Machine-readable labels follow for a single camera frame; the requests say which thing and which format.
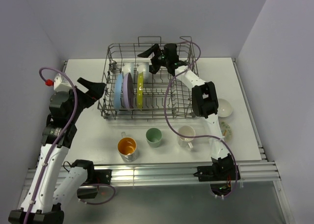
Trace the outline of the white bowl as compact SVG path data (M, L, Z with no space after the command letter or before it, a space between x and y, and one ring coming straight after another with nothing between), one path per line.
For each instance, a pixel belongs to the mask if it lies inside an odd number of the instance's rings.
M232 105L225 99L218 99L218 117L226 118L233 112Z
M134 79L134 62L127 62L122 67L123 75L126 75L127 73L131 74L132 79Z
M138 64L137 72L143 73L143 81L144 83L147 83L149 80L149 63L148 62L141 62Z

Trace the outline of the green polka-dot plate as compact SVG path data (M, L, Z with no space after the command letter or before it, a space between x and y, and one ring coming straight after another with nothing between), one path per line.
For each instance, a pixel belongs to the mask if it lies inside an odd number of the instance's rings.
M143 72L138 74L137 79L137 108L143 108L143 84L144 84L144 74Z

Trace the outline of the blue plastic plate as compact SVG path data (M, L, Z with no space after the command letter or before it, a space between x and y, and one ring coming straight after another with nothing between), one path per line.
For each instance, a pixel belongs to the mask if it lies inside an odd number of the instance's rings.
M114 88L114 102L113 106L115 111L119 111L121 107L121 89L122 89L122 82L123 82L123 74L120 73L115 82L115 88Z

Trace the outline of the lilac plastic plate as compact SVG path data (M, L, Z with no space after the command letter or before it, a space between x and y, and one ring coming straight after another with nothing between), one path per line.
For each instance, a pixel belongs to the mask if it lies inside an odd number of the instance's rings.
M124 75L123 79L123 101L125 108L133 109L133 80L130 73Z

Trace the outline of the floral painted bowl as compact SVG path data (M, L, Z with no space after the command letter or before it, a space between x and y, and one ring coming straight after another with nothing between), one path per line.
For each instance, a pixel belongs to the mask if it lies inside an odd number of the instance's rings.
M222 136L224 137L225 142L229 142L232 139L233 132L231 126L225 121L219 122Z

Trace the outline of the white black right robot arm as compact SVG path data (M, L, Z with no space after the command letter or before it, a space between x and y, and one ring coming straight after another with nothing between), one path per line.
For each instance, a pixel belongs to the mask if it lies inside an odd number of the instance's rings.
M168 92L174 80L179 80L191 91L192 111L197 117L201 117L205 120L212 135L185 136L184 134L177 132L170 125L166 109L164 108L163 110L169 128L178 136L189 139L213 139L210 173L202 174L201 176L214 177L218 180L226 178L227 180L234 180L237 182L239 179L239 171L236 159L231 149L226 144L219 125L219 104L215 84L212 81L206 82L202 80L191 69L198 61L198 58L194 59L192 62L180 60L177 53L177 47L178 45L175 43L168 43L161 49L159 44L154 44L137 56L140 58L148 58L150 55L153 56L150 65L150 72L152 74L156 74L160 67L163 66L167 69L168 73L173 76L166 89L164 103L166 103Z

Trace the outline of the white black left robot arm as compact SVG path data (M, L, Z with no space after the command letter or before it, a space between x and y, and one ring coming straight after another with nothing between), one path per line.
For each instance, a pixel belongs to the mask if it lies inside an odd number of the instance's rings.
M62 183L57 186L61 165L77 132L75 123L82 111L99 100L105 83L90 82L79 78L78 83L87 88L67 87L56 91L50 98L46 127L35 176L21 207L12 210L11 224L61 224L64 209L82 184L91 184L96 178L94 164L77 159Z

